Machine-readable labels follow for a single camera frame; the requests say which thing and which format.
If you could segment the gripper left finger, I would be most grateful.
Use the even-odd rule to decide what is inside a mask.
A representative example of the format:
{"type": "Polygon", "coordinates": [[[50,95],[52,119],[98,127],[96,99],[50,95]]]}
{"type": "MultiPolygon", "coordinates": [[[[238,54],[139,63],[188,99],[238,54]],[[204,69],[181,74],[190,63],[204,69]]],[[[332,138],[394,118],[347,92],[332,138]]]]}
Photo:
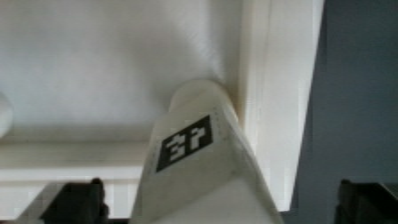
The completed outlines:
{"type": "Polygon", "coordinates": [[[64,185],[39,219],[44,224],[108,224],[108,213],[103,181],[94,178],[64,185]]]}

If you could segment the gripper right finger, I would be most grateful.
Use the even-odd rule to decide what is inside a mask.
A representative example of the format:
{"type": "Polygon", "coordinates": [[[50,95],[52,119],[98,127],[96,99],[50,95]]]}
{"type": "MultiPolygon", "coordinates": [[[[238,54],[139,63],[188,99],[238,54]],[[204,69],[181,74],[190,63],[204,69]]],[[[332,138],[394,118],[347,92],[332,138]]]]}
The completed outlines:
{"type": "Polygon", "coordinates": [[[341,180],[334,224],[398,224],[398,183],[341,180]]]}

